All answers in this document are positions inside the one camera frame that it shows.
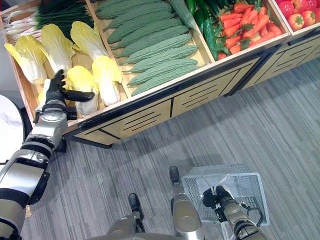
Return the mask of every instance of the orange carrot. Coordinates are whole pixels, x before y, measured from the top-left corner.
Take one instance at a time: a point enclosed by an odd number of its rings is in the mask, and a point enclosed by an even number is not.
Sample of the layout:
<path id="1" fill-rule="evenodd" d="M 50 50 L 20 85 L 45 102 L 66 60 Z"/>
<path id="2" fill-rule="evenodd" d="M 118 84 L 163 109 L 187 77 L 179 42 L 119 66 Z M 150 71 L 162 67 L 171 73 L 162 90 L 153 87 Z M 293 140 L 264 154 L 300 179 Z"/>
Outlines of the orange carrot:
<path id="1" fill-rule="evenodd" d="M 227 36 L 227 38 L 231 38 L 233 34 L 236 33 L 240 29 L 240 24 L 228 27 L 223 30 L 222 35 Z"/>
<path id="2" fill-rule="evenodd" d="M 273 39 L 275 37 L 276 37 L 276 34 L 273 31 L 270 31 L 266 35 L 264 35 L 260 40 L 255 41 L 252 45 L 250 44 L 250 46 L 255 46 L 255 45 L 261 44 L 261 43 L 268 41 L 270 39 Z"/>
<path id="3" fill-rule="evenodd" d="M 253 9 L 253 10 L 250 12 L 249 23 L 251 23 L 252 20 L 253 20 L 256 16 L 258 16 L 258 11 L 255 10 L 255 9 Z"/>
<path id="4" fill-rule="evenodd" d="M 243 38 L 252 38 L 257 32 L 259 32 L 267 23 L 269 22 L 269 16 L 263 15 L 259 18 L 259 21 L 254 25 L 254 27 L 243 34 Z"/>
<path id="5" fill-rule="evenodd" d="M 274 32 L 276 37 L 282 35 L 281 29 L 277 27 L 277 25 L 275 25 L 273 22 L 268 23 L 266 25 L 266 28 L 269 32 Z"/>
<path id="6" fill-rule="evenodd" d="M 250 5 L 247 3 L 235 3 L 233 5 L 233 9 L 235 13 L 244 13 L 248 8 L 250 8 L 251 10 L 254 9 L 255 5 Z"/>
<path id="7" fill-rule="evenodd" d="M 220 17 L 222 22 L 228 19 L 236 19 L 236 18 L 242 18 L 242 14 L 241 13 L 222 13 Z"/>
<path id="8" fill-rule="evenodd" d="M 227 40 L 225 40 L 225 43 L 224 45 L 230 49 L 232 48 L 234 45 L 236 45 L 237 42 L 239 42 L 241 40 L 241 36 L 235 36 L 235 37 L 232 37 L 232 38 L 229 38 Z"/>
<path id="9" fill-rule="evenodd" d="M 259 16 L 255 16 L 255 17 L 252 19 L 251 23 L 252 23 L 253 25 L 255 25 L 255 24 L 257 24 L 258 21 L 259 21 Z"/>
<path id="10" fill-rule="evenodd" d="M 224 54 L 223 52 L 219 52 L 219 53 L 218 53 L 218 60 L 224 59 L 224 58 L 226 58 L 226 57 L 227 57 L 227 55 Z"/>
<path id="11" fill-rule="evenodd" d="M 260 31 L 260 36 L 263 37 L 264 35 L 266 35 L 268 33 L 268 30 L 267 30 L 267 26 L 264 26 Z"/>
<path id="12" fill-rule="evenodd" d="M 261 17 L 263 15 L 267 15 L 267 8 L 265 6 L 262 6 L 260 8 L 260 12 L 259 12 L 259 17 Z"/>
<path id="13" fill-rule="evenodd" d="M 247 8 L 241 18 L 241 22 L 240 22 L 241 26 L 250 23 L 249 21 L 250 13 L 251 13 L 251 9 Z"/>
<path id="14" fill-rule="evenodd" d="M 230 28 L 230 27 L 232 27 L 234 25 L 237 25 L 238 23 L 240 23 L 241 19 L 242 19 L 241 17 L 238 17 L 238 18 L 232 18 L 232 19 L 224 20 L 223 27 L 225 29 L 227 29 L 227 28 Z"/>
<path id="15" fill-rule="evenodd" d="M 235 46 L 233 46 L 232 48 L 230 48 L 230 52 L 231 52 L 232 54 L 236 54 L 236 53 L 238 53 L 238 52 L 240 52 L 240 51 L 241 51 L 241 46 L 240 46 L 240 44 L 235 45 Z"/>

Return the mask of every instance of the robotic hand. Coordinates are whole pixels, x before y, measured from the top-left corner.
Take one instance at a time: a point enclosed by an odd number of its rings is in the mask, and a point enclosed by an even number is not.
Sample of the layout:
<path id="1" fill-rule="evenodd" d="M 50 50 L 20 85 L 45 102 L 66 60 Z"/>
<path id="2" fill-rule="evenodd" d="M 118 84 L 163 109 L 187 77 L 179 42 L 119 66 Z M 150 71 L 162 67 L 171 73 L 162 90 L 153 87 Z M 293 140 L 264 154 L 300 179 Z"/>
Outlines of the robotic hand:
<path id="1" fill-rule="evenodd" d="M 259 229 L 264 217 L 259 208 L 250 208 L 243 202 L 237 202 L 222 185 L 216 186 L 213 191 L 214 194 L 211 188 L 206 190 L 202 202 L 206 207 L 214 209 L 219 222 L 229 222 L 236 240 L 268 240 Z M 247 209 L 247 214 L 251 210 L 259 211 L 260 219 L 257 224 L 242 211 L 242 207 Z"/>
<path id="2" fill-rule="evenodd" d="M 49 159 L 59 145 L 67 120 L 77 119 L 75 109 L 66 107 L 65 99 L 75 102 L 91 100 L 93 92 L 66 91 L 64 71 L 59 70 L 50 82 L 42 109 L 36 110 L 35 126 L 22 147 L 0 171 L 0 239 L 21 239 L 26 206 L 42 197 L 50 174 Z"/>

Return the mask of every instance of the produce display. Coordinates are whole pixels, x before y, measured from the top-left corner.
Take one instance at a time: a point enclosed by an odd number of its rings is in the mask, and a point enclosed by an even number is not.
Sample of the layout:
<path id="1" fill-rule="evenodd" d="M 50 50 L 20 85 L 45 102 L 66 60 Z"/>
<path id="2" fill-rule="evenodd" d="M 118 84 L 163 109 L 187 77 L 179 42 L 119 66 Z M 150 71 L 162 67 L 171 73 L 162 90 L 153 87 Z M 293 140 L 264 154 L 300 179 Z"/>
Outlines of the produce display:
<path id="1" fill-rule="evenodd" d="M 21 20 L 11 21 L 11 18 L 21 14 L 30 14 Z M 13 11 L 4 17 L 4 33 L 11 35 L 14 40 L 21 36 L 32 35 L 41 41 L 41 29 L 48 24 L 57 25 L 69 40 L 71 24 L 82 21 L 90 27 L 94 22 L 87 12 L 86 3 L 78 0 L 51 0 L 45 4 L 24 10 Z"/>
<path id="2" fill-rule="evenodd" d="M 195 2 L 195 21 L 215 61 L 282 34 L 261 0 Z"/>
<path id="3" fill-rule="evenodd" d="M 132 96 L 198 68 L 198 61 L 190 58 L 198 48 L 187 45 L 192 39 L 190 29 L 200 34 L 193 17 L 196 2 L 188 1 L 191 11 L 184 0 L 167 2 L 106 0 L 95 10 L 100 19 L 108 20 L 103 31 L 108 32 L 113 55 L 121 58 L 119 65 L 126 66 L 122 72 L 135 74 L 128 81 L 137 87 Z"/>
<path id="4" fill-rule="evenodd" d="M 293 31 L 320 22 L 319 0 L 275 0 Z"/>

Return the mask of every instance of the artificial vegetable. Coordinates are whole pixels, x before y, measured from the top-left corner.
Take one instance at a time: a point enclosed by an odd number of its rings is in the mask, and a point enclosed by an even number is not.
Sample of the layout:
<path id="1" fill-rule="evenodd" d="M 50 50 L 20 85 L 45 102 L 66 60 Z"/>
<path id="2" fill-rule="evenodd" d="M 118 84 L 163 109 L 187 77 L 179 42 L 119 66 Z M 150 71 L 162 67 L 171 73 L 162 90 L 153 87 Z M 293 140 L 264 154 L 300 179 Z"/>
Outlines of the artificial vegetable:
<path id="1" fill-rule="evenodd" d="M 225 29 L 230 28 L 230 27 L 232 27 L 232 26 L 234 26 L 234 25 L 239 24 L 239 23 L 241 22 L 241 20 L 242 20 L 241 17 L 239 17 L 239 18 L 234 18 L 234 19 L 227 19 L 227 20 L 225 20 L 225 21 L 223 22 L 223 27 L 224 27 Z"/>
<path id="2" fill-rule="evenodd" d="M 73 47 L 87 54 L 93 61 L 100 56 L 109 56 L 96 26 L 92 29 L 84 22 L 75 21 L 70 35 L 76 44 Z"/>
<path id="3" fill-rule="evenodd" d="M 235 36 L 235 37 L 231 37 L 229 39 L 227 39 L 225 41 L 225 46 L 230 49 L 232 48 L 234 45 L 236 45 L 239 41 L 241 40 L 241 36 Z"/>
<path id="4" fill-rule="evenodd" d="M 270 39 L 273 39 L 276 37 L 276 34 L 273 31 L 270 31 L 268 33 L 266 33 L 261 39 L 259 39 L 258 41 L 253 42 L 253 44 L 251 46 L 255 46 L 258 44 L 261 44 L 263 42 L 266 42 Z"/>
<path id="5" fill-rule="evenodd" d="M 304 21 L 303 17 L 301 16 L 301 14 L 296 13 L 296 14 L 292 14 L 288 18 L 288 23 L 293 31 L 298 31 L 303 28 L 305 21 Z"/>
<path id="6" fill-rule="evenodd" d="M 168 0 L 173 9 L 176 11 L 176 13 L 179 15 L 181 20 L 184 22 L 184 24 L 197 31 L 196 27 L 196 21 L 191 14 L 191 12 L 188 10 L 185 1 L 184 0 Z"/>
<path id="7" fill-rule="evenodd" d="M 147 58 L 136 63 L 133 68 L 128 71 L 123 71 L 124 73 L 143 73 L 144 71 L 156 67 L 159 64 L 175 60 L 183 59 L 191 54 L 194 54 L 198 50 L 197 46 L 181 46 L 173 48 L 171 50 L 165 51 L 161 54 L 155 55 L 153 57 Z"/>
<path id="8" fill-rule="evenodd" d="M 266 28 L 269 32 L 275 33 L 276 37 L 282 35 L 281 29 L 277 25 L 275 25 L 273 22 L 268 23 L 266 25 Z"/>
<path id="9" fill-rule="evenodd" d="M 227 57 L 227 55 L 225 53 L 223 53 L 223 52 L 219 52 L 218 53 L 218 61 L 221 60 L 221 59 L 224 59 L 226 57 Z"/>
<path id="10" fill-rule="evenodd" d="M 259 21 L 254 25 L 253 29 L 243 34 L 243 38 L 252 38 L 257 32 L 259 32 L 269 22 L 269 16 L 263 15 L 259 18 Z"/>
<path id="11" fill-rule="evenodd" d="M 303 25 L 304 28 L 309 27 L 316 23 L 316 15 L 313 11 L 310 11 L 310 10 L 304 11 L 303 13 L 301 13 L 301 16 L 304 20 L 304 25 Z"/>
<path id="12" fill-rule="evenodd" d="M 240 29 L 240 24 L 237 24 L 224 29 L 222 34 L 224 36 L 227 36 L 227 38 L 231 38 L 239 29 Z"/>
<path id="13" fill-rule="evenodd" d="M 241 22 L 240 22 L 240 25 L 246 25 L 246 24 L 249 24 L 250 23 L 250 14 L 251 14 L 251 9 L 250 8 L 247 8 L 245 11 L 244 11 L 244 14 L 241 18 Z"/>
<path id="14" fill-rule="evenodd" d="M 216 3 L 215 0 L 205 0 L 206 4 L 208 5 L 208 7 L 211 9 L 211 11 L 214 13 L 214 14 L 219 14 L 219 8 L 218 8 L 218 5 Z M 198 3 L 198 6 L 199 8 L 202 10 L 202 11 L 206 11 L 206 9 L 204 7 L 206 7 L 205 5 L 203 5 L 203 1 L 199 1 L 197 0 L 197 3 Z"/>
<path id="15" fill-rule="evenodd" d="M 162 0 L 134 0 L 119 2 L 106 7 L 99 6 L 96 10 L 96 15 L 100 19 L 114 19 L 120 16 L 121 14 L 125 14 L 131 9 L 135 9 L 136 7 L 139 7 L 141 5 L 159 3 L 161 1 Z"/>
<path id="16" fill-rule="evenodd" d="M 36 85 L 41 85 L 47 78 L 44 68 L 46 56 L 41 50 L 40 42 L 33 36 L 21 36 L 15 46 L 5 43 L 4 47 L 19 64 L 26 79 Z"/>
<path id="17" fill-rule="evenodd" d="M 204 34 L 205 17 L 200 9 L 195 11 L 194 19 L 200 29 L 201 34 Z"/>
<path id="18" fill-rule="evenodd" d="M 122 24 L 126 23 L 127 21 L 135 21 L 136 18 L 145 16 L 147 14 L 151 14 L 155 12 L 171 12 L 171 11 L 172 11 L 172 8 L 170 4 L 167 4 L 167 3 L 158 2 L 158 3 L 143 4 L 116 17 L 103 30 L 105 31 L 107 29 L 118 28 Z"/>
<path id="19" fill-rule="evenodd" d="M 125 36 L 117 43 L 116 46 L 111 46 L 110 48 L 112 50 L 118 49 L 118 48 L 124 48 L 135 41 L 138 41 L 142 37 L 148 36 L 150 34 L 153 34 L 155 32 L 159 32 L 164 29 L 172 28 L 175 26 L 182 25 L 182 21 L 180 19 L 165 19 L 161 21 L 157 21 L 154 23 L 150 23 L 144 27 L 141 27 L 134 32 L 130 33 L 129 35 Z"/>
<path id="20" fill-rule="evenodd" d="M 156 11 L 139 16 L 116 28 L 108 37 L 107 41 L 109 44 L 114 44 L 120 41 L 123 37 L 133 33 L 135 30 L 138 30 L 152 23 L 157 23 L 161 20 L 172 19 L 174 16 L 175 15 L 173 13 L 170 13 L 168 11 Z"/>
<path id="21" fill-rule="evenodd" d="M 131 54 L 127 60 L 121 62 L 120 65 L 136 64 L 144 59 L 164 53 L 167 50 L 181 47 L 189 42 L 191 38 L 191 35 L 186 33 L 161 41 L 155 45 L 136 51 Z"/>
<path id="22" fill-rule="evenodd" d="M 188 6 L 190 13 L 194 16 L 197 8 L 196 0 L 186 0 L 186 5 Z"/>
<path id="23" fill-rule="evenodd" d="M 197 70 L 199 67 L 195 65 L 188 65 L 188 66 L 182 66 L 177 68 L 174 71 L 165 73 L 163 75 L 159 75 L 157 77 L 154 77 L 150 79 L 149 81 L 143 83 L 140 87 L 138 87 L 136 90 L 133 91 L 131 94 L 132 96 L 138 95 L 140 93 L 143 93 L 147 90 L 150 90 L 152 88 L 155 88 L 161 84 L 164 84 L 166 82 L 169 82 L 173 79 L 176 79 L 178 77 L 181 77 L 187 73 L 190 73 L 192 71 Z"/>
<path id="24" fill-rule="evenodd" d="M 75 54 L 72 49 L 73 43 L 64 36 L 57 25 L 44 26 L 41 31 L 41 41 L 41 50 L 48 59 L 54 73 L 61 69 L 66 73 L 72 68 L 71 57 Z"/>
<path id="25" fill-rule="evenodd" d="M 224 22 L 225 20 L 228 20 L 228 19 L 242 18 L 242 16 L 243 15 L 241 13 L 222 13 L 220 16 L 220 20 Z"/>
<path id="26" fill-rule="evenodd" d="M 244 13 L 247 9 L 253 9 L 255 5 L 246 3 L 235 3 L 233 6 L 234 12 L 237 14 Z"/>
<path id="27" fill-rule="evenodd" d="M 135 41 L 135 42 L 131 43 L 130 45 L 126 46 L 122 50 L 119 57 L 129 57 L 131 54 L 133 54 L 141 49 L 150 47 L 150 46 L 152 46 L 156 43 L 159 43 L 161 41 L 164 41 L 166 39 L 179 36 L 181 34 L 188 32 L 188 31 L 189 31 L 189 29 L 186 26 L 174 26 L 174 27 L 170 27 L 165 30 L 161 30 L 161 31 L 152 33 L 152 34 L 145 36 L 145 37 L 139 39 L 138 41 Z"/>
<path id="28" fill-rule="evenodd" d="M 103 103 L 110 106 L 119 102 L 118 83 L 121 84 L 123 77 L 117 64 L 108 56 L 99 56 L 92 63 L 92 72 Z"/>
<path id="29" fill-rule="evenodd" d="M 83 66 L 70 68 L 66 77 L 66 89 L 82 92 L 94 92 L 93 99 L 86 102 L 75 102 L 76 110 L 83 115 L 93 114 L 98 108 L 98 84 L 92 74 Z"/>
<path id="30" fill-rule="evenodd" d="M 212 53 L 214 60 L 218 60 L 218 51 L 216 43 L 216 34 L 214 32 L 212 23 L 210 20 L 205 20 L 203 25 L 204 39 Z"/>
<path id="31" fill-rule="evenodd" d="M 198 61 L 192 58 L 174 59 L 171 61 L 166 61 L 162 64 L 156 65 L 145 72 L 135 76 L 128 83 L 129 85 L 139 85 L 143 84 L 157 76 L 161 76 L 166 73 L 170 73 L 178 68 L 197 65 Z"/>

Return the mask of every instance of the red tomato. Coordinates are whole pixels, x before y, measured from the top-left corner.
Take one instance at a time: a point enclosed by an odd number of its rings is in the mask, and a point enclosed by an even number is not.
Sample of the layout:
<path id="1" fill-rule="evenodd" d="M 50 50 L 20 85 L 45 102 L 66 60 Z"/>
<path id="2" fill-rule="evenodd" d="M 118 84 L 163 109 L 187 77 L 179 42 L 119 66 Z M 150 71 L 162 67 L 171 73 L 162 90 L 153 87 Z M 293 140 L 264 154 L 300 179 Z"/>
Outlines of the red tomato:
<path id="1" fill-rule="evenodd" d="M 317 0 L 306 0 L 306 10 L 314 11 L 317 8 Z"/>
<path id="2" fill-rule="evenodd" d="M 314 10 L 314 14 L 315 14 L 315 23 L 320 23 L 320 8 L 316 8 Z"/>
<path id="3" fill-rule="evenodd" d="M 302 29 L 305 24 L 303 17 L 299 13 L 291 15 L 288 18 L 288 22 L 293 31 Z"/>
<path id="4" fill-rule="evenodd" d="M 301 16 L 303 17 L 303 20 L 304 20 L 304 25 L 303 25 L 304 28 L 309 27 L 316 23 L 316 16 L 313 11 L 310 11 L 310 10 L 304 11 L 303 13 L 301 13 Z"/>
<path id="5" fill-rule="evenodd" d="M 293 6 L 294 6 L 293 13 L 300 14 L 307 9 L 308 3 L 307 3 L 307 0 L 294 0 Z"/>
<path id="6" fill-rule="evenodd" d="M 278 5 L 286 19 L 294 13 L 294 5 L 291 2 L 282 1 Z"/>

